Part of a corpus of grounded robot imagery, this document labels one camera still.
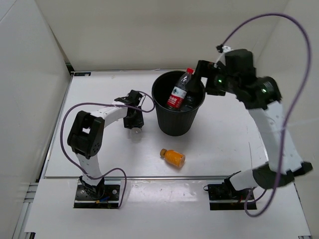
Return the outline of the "clear Pepsi bottle black cap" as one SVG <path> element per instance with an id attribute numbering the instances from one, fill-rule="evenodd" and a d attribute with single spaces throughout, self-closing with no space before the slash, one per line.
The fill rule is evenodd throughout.
<path id="1" fill-rule="evenodd" d="M 138 127 L 134 127 L 130 130 L 130 139 L 133 142 L 140 142 L 142 140 L 143 134 L 142 129 Z"/>

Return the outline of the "clear unlabelled plastic bottle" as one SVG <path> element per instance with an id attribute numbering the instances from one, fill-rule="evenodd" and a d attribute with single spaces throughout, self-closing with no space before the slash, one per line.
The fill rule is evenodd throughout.
<path id="1" fill-rule="evenodd" d="M 187 94 L 180 107 L 181 112 L 187 112 L 194 109 L 197 105 L 196 95 L 193 93 Z"/>

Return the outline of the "red label water bottle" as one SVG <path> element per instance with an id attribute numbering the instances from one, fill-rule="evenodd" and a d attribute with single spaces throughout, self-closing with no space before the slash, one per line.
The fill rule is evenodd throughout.
<path id="1" fill-rule="evenodd" d="M 193 69 L 187 68 L 186 72 L 178 79 L 166 103 L 169 110 L 177 111 L 181 107 L 187 94 L 186 84 L 190 81 L 193 72 Z"/>

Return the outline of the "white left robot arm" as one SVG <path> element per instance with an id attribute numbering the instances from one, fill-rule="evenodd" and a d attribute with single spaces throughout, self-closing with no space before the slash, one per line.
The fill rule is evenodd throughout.
<path id="1" fill-rule="evenodd" d="M 144 125 L 140 102 L 143 95 L 131 90 L 128 95 L 114 99 L 110 105 L 94 112 L 79 111 L 75 117 L 67 144 L 78 158 L 73 162 L 81 171 L 80 182 L 85 192 L 93 199 L 105 196 L 104 177 L 101 173 L 97 154 L 102 146 L 104 129 L 123 119 L 124 128 L 132 133 L 140 133 Z"/>

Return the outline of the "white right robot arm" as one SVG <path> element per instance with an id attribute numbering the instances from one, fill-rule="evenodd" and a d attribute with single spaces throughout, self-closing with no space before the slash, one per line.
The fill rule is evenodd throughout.
<path id="1" fill-rule="evenodd" d="M 222 57 L 224 61 L 216 63 L 199 60 L 186 88 L 197 92 L 200 80 L 207 78 L 207 94 L 234 94 L 254 120 L 268 156 L 263 165 L 228 176 L 222 184 L 225 196 L 235 199 L 249 188 L 284 187 L 312 171 L 312 164 L 302 160 L 285 129 L 282 96 L 276 81 L 256 75 L 253 54 L 246 49 L 231 50 Z"/>

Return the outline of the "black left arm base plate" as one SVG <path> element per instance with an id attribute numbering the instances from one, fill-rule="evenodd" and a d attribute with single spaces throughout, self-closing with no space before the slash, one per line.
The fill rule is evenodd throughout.
<path id="1" fill-rule="evenodd" d="M 101 197 L 91 197 L 78 182 L 73 208 L 75 209 L 117 209 L 120 203 L 121 181 L 106 180 Z"/>

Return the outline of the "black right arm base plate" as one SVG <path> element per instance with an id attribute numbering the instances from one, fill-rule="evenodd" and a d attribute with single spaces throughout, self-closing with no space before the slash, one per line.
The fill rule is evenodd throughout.
<path id="1" fill-rule="evenodd" d="M 203 186 L 203 190 L 208 193 L 211 211 L 243 211 L 245 199 L 250 191 L 250 189 L 244 189 L 230 195 L 223 183 L 215 182 Z"/>

